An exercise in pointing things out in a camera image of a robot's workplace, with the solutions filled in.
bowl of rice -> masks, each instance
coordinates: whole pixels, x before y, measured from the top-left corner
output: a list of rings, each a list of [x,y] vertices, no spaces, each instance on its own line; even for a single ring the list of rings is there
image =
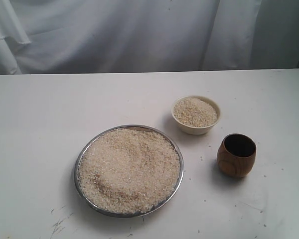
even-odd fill
[[[124,125],[99,134],[83,148],[74,182],[94,210],[132,218],[166,204],[183,174],[183,158],[171,138],[148,126]]]
[[[178,99],[171,108],[177,126],[188,134],[205,134],[220,119],[220,108],[204,96],[185,96]]]

brown cup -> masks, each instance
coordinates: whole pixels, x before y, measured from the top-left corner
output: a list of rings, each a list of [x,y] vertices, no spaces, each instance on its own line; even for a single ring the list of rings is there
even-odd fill
[[[245,177],[253,168],[256,157],[256,145],[243,134],[226,136],[217,153],[219,169],[228,176]]]

uncooked rice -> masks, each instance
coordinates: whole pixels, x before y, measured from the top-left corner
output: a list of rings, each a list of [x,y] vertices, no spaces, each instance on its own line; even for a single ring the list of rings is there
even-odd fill
[[[207,127],[217,121],[215,109],[197,98],[185,98],[174,107],[174,116],[181,123],[191,127]]]
[[[83,194],[114,213],[148,212],[178,181],[176,150],[156,132],[117,129],[94,141],[79,166]]]

white backdrop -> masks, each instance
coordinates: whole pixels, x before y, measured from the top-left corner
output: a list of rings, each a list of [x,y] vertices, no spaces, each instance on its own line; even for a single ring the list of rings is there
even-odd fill
[[[266,59],[279,50],[276,40],[299,22],[299,0],[285,0],[297,4],[286,28],[257,34],[266,29],[264,19],[272,22],[266,9],[274,1],[10,0],[8,6],[0,0],[0,74],[270,68],[276,59]],[[4,31],[10,19],[17,32]],[[289,67],[299,59],[297,39],[287,41],[297,44]]]

white table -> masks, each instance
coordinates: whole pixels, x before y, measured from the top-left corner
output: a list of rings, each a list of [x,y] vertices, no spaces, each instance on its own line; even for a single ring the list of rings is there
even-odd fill
[[[221,107],[208,135],[172,121],[172,103],[186,95]],[[144,218],[103,216],[73,184],[85,144],[124,124],[162,130],[184,157],[179,191]],[[215,164],[233,132],[257,144],[253,170],[238,181]],[[299,239],[299,69],[0,76],[0,239],[127,237]]]

